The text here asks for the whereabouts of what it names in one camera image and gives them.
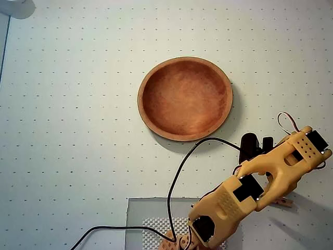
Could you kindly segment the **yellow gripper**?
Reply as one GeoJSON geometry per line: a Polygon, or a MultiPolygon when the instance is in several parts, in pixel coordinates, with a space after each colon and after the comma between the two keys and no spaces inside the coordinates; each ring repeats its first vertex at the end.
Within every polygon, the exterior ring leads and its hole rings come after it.
{"type": "Polygon", "coordinates": [[[275,192],[273,204],[292,205],[293,201],[288,200],[285,196],[297,188],[301,178],[302,175],[299,175],[291,181],[289,175],[286,174],[282,175],[281,178],[273,177],[273,191],[275,192]]]}

